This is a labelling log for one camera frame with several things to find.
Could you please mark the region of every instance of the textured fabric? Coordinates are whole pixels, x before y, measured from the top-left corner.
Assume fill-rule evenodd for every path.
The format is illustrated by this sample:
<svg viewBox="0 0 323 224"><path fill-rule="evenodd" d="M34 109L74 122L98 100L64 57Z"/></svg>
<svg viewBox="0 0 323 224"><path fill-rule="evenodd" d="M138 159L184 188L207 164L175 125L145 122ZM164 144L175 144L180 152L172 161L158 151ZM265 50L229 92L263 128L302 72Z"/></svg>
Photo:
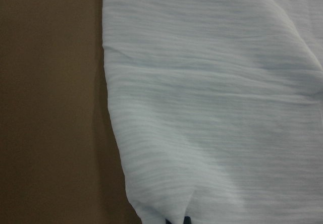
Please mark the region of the textured fabric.
<svg viewBox="0 0 323 224"><path fill-rule="evenodd" d="M103 0L143 224L323 223L323 0Z"/></svg>

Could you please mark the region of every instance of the crinkled fabric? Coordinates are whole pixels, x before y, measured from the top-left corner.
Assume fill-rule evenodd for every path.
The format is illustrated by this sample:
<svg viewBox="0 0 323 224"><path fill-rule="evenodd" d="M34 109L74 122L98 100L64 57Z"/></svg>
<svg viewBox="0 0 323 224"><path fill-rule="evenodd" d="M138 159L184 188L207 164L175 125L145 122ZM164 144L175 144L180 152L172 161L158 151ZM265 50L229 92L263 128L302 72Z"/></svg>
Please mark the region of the crinkled fabric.
<svg viewBox="0 0 323 224"><path fill-rule="evenodd" d="M323 223L323 0L103 0L143 224Z"/></svg>

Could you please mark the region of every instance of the white fabric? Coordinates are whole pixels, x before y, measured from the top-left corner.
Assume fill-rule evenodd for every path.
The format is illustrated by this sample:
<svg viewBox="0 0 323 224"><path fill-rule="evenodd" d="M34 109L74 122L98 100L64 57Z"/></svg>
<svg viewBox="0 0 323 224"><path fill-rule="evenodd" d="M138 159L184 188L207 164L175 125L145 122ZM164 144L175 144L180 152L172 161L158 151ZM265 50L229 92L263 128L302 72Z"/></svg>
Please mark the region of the white fabric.
<svg viewBox="0 0 323 224"><path fill-rule="evenodd" d="M323 223L323 0L103 0L143 224Z"/></svg>

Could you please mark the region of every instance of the brown background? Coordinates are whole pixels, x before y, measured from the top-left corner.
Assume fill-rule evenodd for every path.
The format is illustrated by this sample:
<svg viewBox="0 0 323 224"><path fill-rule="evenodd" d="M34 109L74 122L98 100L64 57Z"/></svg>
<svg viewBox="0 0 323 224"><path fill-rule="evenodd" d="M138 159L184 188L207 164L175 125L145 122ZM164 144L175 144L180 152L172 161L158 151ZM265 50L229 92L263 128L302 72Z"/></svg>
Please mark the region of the brown background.
<svg viewBox="0 0 323 224"><path fill-rule="evenodd" d="M141 223L107 112L102 0L1 0L0 223Z"/></svg>

